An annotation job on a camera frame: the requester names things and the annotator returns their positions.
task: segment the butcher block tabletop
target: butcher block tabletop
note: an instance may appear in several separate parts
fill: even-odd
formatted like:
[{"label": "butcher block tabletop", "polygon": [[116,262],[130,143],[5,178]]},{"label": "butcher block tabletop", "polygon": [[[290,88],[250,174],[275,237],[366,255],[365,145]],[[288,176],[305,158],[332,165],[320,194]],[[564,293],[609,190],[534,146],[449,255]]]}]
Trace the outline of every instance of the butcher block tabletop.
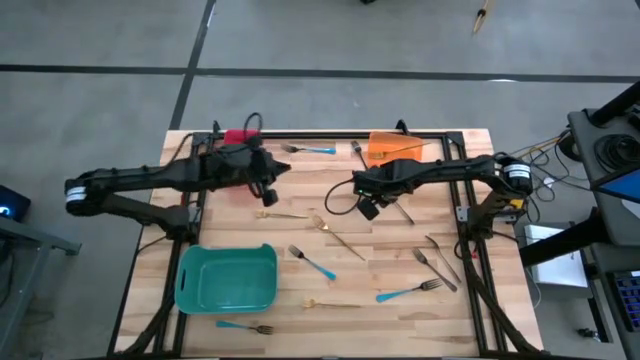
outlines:
[{"label": "butcher block tabletop", "polygon": [[[416,132],[443,130],[414,130]],[[468,157],[493,154],[486,129],[453,130],[464,134]],[[160,163],[176,151],[186,131],[169,131]],[[271,245],[278,256],[278,294],[265,312],[239,315],[196,315],[187,319],[182,356],[185,357],[422,357],[474,356],[478,346],[473,330],[469,296],[464,283],[461,260],[453,253],[458,240],[449,185],[423,185],[413,195],[403,195],[399,204],[414,219],[410,225],[394,206],[380,209],[380,215],[367,221],[357,210],[344,216],[329,214],[324,208],[327,191],[351,177],[363,165],[351,150],[351,139],[265,140],[265,148],[276,160],[292,169],[279,176],[272,188],[279,201],[265,210],[302,215],[317,214],[329,227],[352,245],[366,261],[358,258],[330,234],[318,230],[310,219],[256,218],[264,209],[247,187],[209,192],[202,214],[200,245],[206,248],[260,247]],[[367,141],[358,139],[366,156]],[[422,150],[422,161],[443,158],[442,144],[436,140]],[[335,147],[336,155],[289,154],[280,144]],[[179,157],[186,157],[185,146]],[[490,192],[488,186],[474,183],[478,201]],[[464,187],[458,186],[464,198]],[[334,191],[329,206],[345,210],[357,196],[353,186]],[[171,189],[154,190],[151,203],[170,206],[180,203],[180,193]],[[513,234],[510,226],[495,229]],[[376,295],[408,289],[436,275],[418,263],[411,249],[419,247],[436,269],[455,283],[455,278],[425,240],[435,239],[448,262],[462,279],[458,291],[445,286],[427,292],[413,292],[376,301]],[[142,233],[139,246],[164,233],[155,226]],[[310,264],[288,250],[295,245],[316,263],[337,275],[329,280]],[[514,325],[534,346],[542,341],[529,296],[517,244],[499,236],[487,242],[498,302]],[[146,248],[135,261],[115,350],[131,345],[160,306],[167,275],[171,241],[163,240]],[[480,267],[474,260],[476,269]],[[305,301],[352,304],[359,307],[305,308]],[[482,303],[489,348],[495,349],[489,313]],[[169,319],[166,347],[173,343],[177,309]],[[243,329],[216,327],[225,320],[246,325],[269,325],[273,335]]]}]

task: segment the gray floor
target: gray floor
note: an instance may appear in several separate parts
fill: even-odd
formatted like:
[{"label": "gray floor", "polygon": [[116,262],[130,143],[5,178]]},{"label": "gray floor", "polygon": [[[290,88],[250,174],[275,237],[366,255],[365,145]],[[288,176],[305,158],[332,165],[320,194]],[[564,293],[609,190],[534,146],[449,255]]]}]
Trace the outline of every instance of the gray floor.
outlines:
[{"label": "gray floor", "polygon": [[[205,2],[4,1],[0,64],[184,67]],[[481,4],[219,0],[199,66],[639,73],[640,47],[629,39],[640,30],[640,11],[631,0],[498,0],[472,38]],[[84,244],[76,259],[51,260],[34,308],[55,318],[23,329],[21,353],[43,351],[47,359],[105,353],[140,227],[110,216],[67,215],[63,182],[97,167],[155,163],[181,83],[179,75],[0,73],[0,181],[33,199],[30,224]],[[489,128],[495,149],[509,151],[555,136],[567,112],[597,107],[627,86],[196,77],[181,128],[208,129],[214,119],[237,127],[253,111],[272,129],[390,127],[403,118],[413,128]],[[581,174],[578,164],[571,168]],[[587,216],[591,194],[555,189],[557,199],[540,204],[542,220]],[[598,344],[575,334],[593,326],[585,300],[543,290],[536,314],[552,353],[623,358],[619,341]]]}]

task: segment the red object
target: red object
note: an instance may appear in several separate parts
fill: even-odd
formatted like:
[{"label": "red object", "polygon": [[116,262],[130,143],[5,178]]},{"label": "red object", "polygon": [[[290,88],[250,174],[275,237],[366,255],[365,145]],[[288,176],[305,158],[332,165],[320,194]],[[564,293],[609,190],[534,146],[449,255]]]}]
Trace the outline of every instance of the red object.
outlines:
[{"label": "red object", "polygon": [[230,129],[224,133],[224,144],[244,144],[247,138],[260,134],[258,130],[247,130],[247,136],[245,137],[244,130],[242,129]]}]

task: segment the blue handle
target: blue handle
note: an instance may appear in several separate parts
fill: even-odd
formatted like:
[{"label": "blue handle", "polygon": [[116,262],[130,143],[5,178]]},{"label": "blue handle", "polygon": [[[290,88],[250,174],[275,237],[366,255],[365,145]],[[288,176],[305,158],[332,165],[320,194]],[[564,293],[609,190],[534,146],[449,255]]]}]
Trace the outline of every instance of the blue handle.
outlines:
[{"label": "blue handle", "polygon": [[413,289],[409,289],[409,290],[401,290],[401,291],[396,291],[396,292],[392,292],[392,293],[388,293],[388,294],[380,294],[378,296],[376,296],[376,301],[377,302],[385,302],[389,299],[393,299],[396,296],[400,296],[402,294],[406,294],[409,292],[412,292]]},{"label": "blue handle", "polygon": [[324,276],[328,277],[330,280],[335,280],[336,279],[336,274],[332,273],[331,271],[323,268],[322,266],[314,263],[313,261],[311,261],[309,259],[307,259],[307,261],[309,262],[309,264],[313,265],[314,268],[318,269],[318,271],[323,273]]},{"label": "blue handle", "polygon": [[227,327],[227,328],[236,328],[236,329],[248,329],[248,326],[238,325],[234,323],[230,323],[228,321],[216,321],[217,327]]},{"label": "blue handle", "polygon": [[336,154],[336,149],[335,149],[335,148],[328,148],[328,149],[322,149],[322,148],[306,148],[305,150],[307,150],[307,151],[313,151],[313,152],[319,152],[319,153],[324,153],[324,154],[330,154],[330,155],[335,155],[335,154]]}]

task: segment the teal plastic bin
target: teal plastic bin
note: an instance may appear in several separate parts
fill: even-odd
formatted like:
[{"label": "teal plastic bin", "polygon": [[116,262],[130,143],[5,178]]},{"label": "teal plastic bin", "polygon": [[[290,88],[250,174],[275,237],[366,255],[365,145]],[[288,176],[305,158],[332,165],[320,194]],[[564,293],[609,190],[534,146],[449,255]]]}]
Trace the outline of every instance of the teal plastic bin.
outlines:
[{"label": "teal plastic bin", "polygon": [[255,249],[187,249],[178,267],[175,299],[191,315],[265,311],[278,289],[278,258],[263,244]]}]

